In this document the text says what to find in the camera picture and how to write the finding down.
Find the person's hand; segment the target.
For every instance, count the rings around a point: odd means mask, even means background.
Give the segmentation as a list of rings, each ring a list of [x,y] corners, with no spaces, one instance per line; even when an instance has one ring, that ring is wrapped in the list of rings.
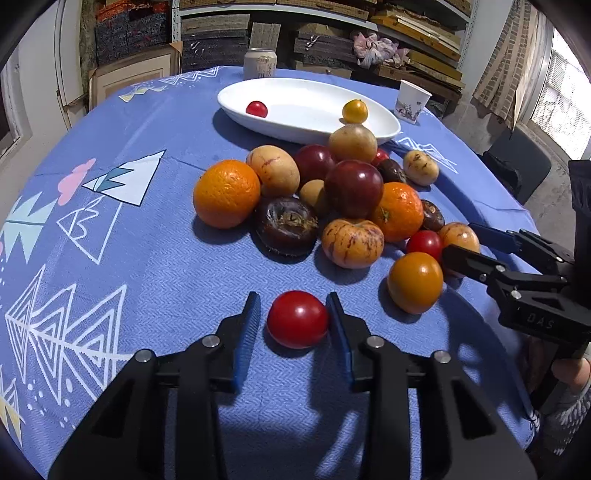
[[[573,393],[578,393],[590,379],[590,363],[585,358],[556,360],[552,365],[552,372]]]

